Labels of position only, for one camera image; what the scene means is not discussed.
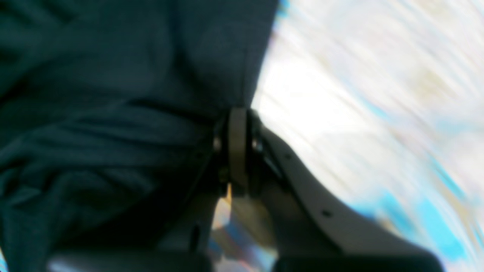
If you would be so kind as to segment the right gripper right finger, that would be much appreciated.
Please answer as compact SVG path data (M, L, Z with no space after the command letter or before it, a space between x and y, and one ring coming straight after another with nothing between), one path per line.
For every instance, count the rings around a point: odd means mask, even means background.
M359 215L246 111L246 190L271 216L274 272L442 272L428 250Z

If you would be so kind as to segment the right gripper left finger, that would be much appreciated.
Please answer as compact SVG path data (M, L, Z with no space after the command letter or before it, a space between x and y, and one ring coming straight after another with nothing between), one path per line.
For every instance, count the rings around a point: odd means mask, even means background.
M248 110L232 108L168 184L54 251L49 272L212 272L218 200L248 192Z

